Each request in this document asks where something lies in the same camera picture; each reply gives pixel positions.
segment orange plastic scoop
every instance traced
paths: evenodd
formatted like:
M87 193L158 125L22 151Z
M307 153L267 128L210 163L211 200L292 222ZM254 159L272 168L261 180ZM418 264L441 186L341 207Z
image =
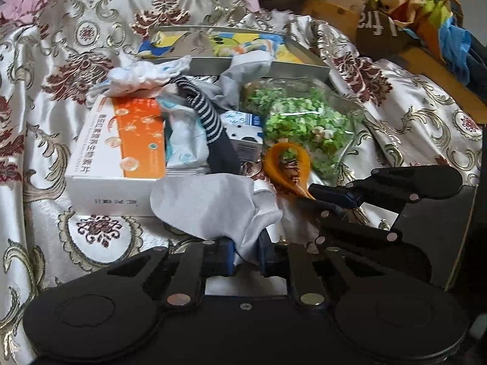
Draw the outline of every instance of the orange plastic scoop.
M288 177L280 168L279 161L281 154L287 149L293 149L297 153L298 160L298 181L295 182ZM264 156L264 171L272 182L294 192L301 197L315 199L308 192L308 178L311 172L311 159L301 146L292 142L278 142L267 150Z

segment blue cloth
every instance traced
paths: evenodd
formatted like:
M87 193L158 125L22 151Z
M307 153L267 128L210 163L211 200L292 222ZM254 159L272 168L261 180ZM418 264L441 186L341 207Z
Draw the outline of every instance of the blue cloth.
M409 27L406 27L405 29L403 29L406 33L408 33L412 38L414 38L415 40L420 40L422 43L423 43L423 40L421 40L421 38L418 37L418 35L412 31Z
M470 82L467 58L472 37L467 30L455 26L453 21L454 18L450 17L438 31L440 51L448 69L462 85L467 85Z

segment white box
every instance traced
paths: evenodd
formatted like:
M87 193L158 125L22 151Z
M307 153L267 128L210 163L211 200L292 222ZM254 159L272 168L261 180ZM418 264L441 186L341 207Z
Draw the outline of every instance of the white box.
M150 191L165 169L157 102L99 97L69 160L66 186L78 214L153 216Z
M262 119L240 111L226 111L220 117L239 159L242 162L260 161L264 143Z

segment bedspread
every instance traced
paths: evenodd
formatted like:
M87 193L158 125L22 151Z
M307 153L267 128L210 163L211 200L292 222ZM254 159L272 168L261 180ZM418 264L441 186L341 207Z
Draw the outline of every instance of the bedspread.
M249 13L242 0L50 0L34 24L0 25L0 287L8 287L0 290L2 364L34 358L21 317L40 290L153 246L173 252L191 241L168 233L156 218L76 215L65 191L70 150L88 113L87 89L132 61L154 24L288 33L320 55L338 91L366 110L359 140L340 165L341 184L376 167L420 164L449 164L466 184L478 180L481 131L455 101L426 77L360 58L323 21ZM265 178L258 167L246 173ZM311 225L285 201L282 207L278 229L291 240L312 241ZM355 215L382 229L395 217L366 205Z

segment white cloth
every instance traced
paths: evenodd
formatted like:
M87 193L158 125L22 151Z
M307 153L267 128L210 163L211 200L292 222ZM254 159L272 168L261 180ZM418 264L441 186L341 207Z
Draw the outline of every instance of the white cloth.
M106 81L96 84L88 91L88 101L102 93L109 97L155 97L171 78L189 70L190 62L191 56L188 55L160 64L141 61L131 63L125 68L112 68Z
M167 169L206 166L209 156L206 132L196 111L184 105L185 98L169 92L163 91L156 100L161 110L169 114L172 131L166 139Z
M282 217L267 183L233 174L166 176L156 181L150 207L165 223L197 238L232 239L250 262L256 262L255 243L262 229ZM240 261L237 255L235 262Z

